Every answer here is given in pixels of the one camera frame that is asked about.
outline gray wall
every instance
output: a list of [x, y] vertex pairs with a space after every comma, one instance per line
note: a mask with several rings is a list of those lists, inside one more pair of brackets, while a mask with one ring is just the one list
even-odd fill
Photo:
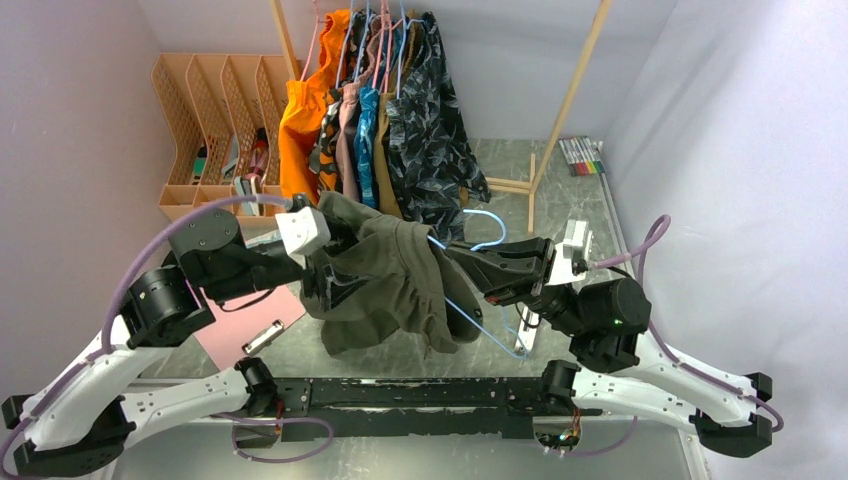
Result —
[[158, 51], [135, 2], [0, 0], [0, 398], [73, 360], [166, 225]]
[[[268, 0], [138, 1], [163, 51], [281, 53]], [[607, 132], [676, 2], [613, 2], [564, 131]], [[305, 59], [315, 18], [312, 2], [281, 3], [295, 52]], [[398, 0], [389, 4], [400, 11]], [[355, 2], [356, 8], [364, 5]], [[378, 9], [380, 2], [371, 5]], [[471, 137], [550, 135], [597, 0], [409, 0], [405, 5], [435, 13]], [[345, 0], [318, 0], [322, 13], [349, 7]]]
[[844, 478], [848, 5], [681, 0], [607, 136], [654, 320], [683, 351], [773, 376], [786, 418], [715, 478]]

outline blue hanger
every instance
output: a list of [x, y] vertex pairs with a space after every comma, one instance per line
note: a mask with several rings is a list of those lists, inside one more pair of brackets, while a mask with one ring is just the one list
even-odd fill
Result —
[[344, 63], [345, 50], [347, 50], [347, 41], [348, 41], [348, 39], [350, 39], [350, 31], [353, 30], [353, 17], [355, 16], [355, 14], [353, 12], [353, 2], [354, 1], [355, 0], [350, 0], [350, 20], [348, 20], [348, 24], [347, 24], [347, 33], [345, 33], [345, 42], [342, 44], [342, 54], [339, 55], [339, 68], [336, 69], [336, 88], [339, 88], [339, 82], [342, 79], [342, 63]]
[[400, 63], [398, 64], [398, 82], [395, 87], [395, 98], [400, 98], [400, 80], [403, 74], [403, 49], [406, 47], [406, 34], [409, 31], [409, 26], [415, 22], [424, 23], [424, 20], [421, 19], [408, 19], [406, 18], [406, 7], [403, 5], [403, 0], [400, 0], [400, 18], [403, 20], [403, 41], [400, 43]]

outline orange shirt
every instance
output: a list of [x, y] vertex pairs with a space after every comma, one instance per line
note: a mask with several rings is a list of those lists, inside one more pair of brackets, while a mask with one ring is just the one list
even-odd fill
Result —
[[318, 71], [305, 82], [286, 82], [289, 103], [280, 121], [279, 134], [282, 195], [291, 198], [296, 193], [305, 193], [313, 205], [318, 204], [318, 177], [309, 170], [309, 153], [315, 146], [321, 120], [327, 113], [324, 96], [336, 83], [350, 10], [328, 13], [326, 20], [320, 37]]

